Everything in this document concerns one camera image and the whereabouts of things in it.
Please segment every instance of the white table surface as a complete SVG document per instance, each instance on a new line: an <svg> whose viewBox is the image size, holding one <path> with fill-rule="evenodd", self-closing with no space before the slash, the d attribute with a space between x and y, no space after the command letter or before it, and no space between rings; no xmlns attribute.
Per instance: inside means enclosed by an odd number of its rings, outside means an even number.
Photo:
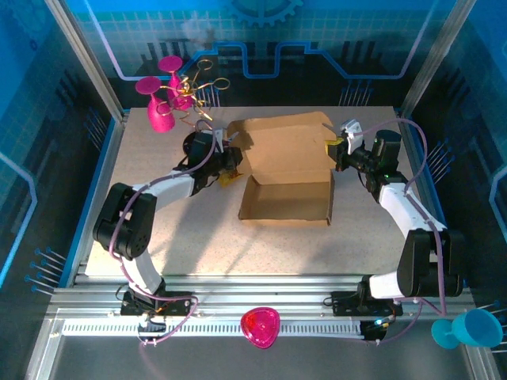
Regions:
<svg viewBox="0 0 507 380"><path fill-rule="evenodd" d="M232 120L323 111L339 125L355 118L363 130L395 117L389 107L214 108L214 127ZM390 129L398 131L398 125ZM139 184L167 174L183 158L181 143L190 126L178 121L169 133L155 133L145 108L128 118L111 184ZM371 149L374 134L366 136ZM399 170L412 175L402 146ZM398 266L404 239L390 215L361 186L355 169L335 173L331 226L252 227L238 220L246 178L222 188L214 184L160 210L149 250L163 275L294 275L384 273ZM119 276L120 269L96 242L88 276Z"/></svg>

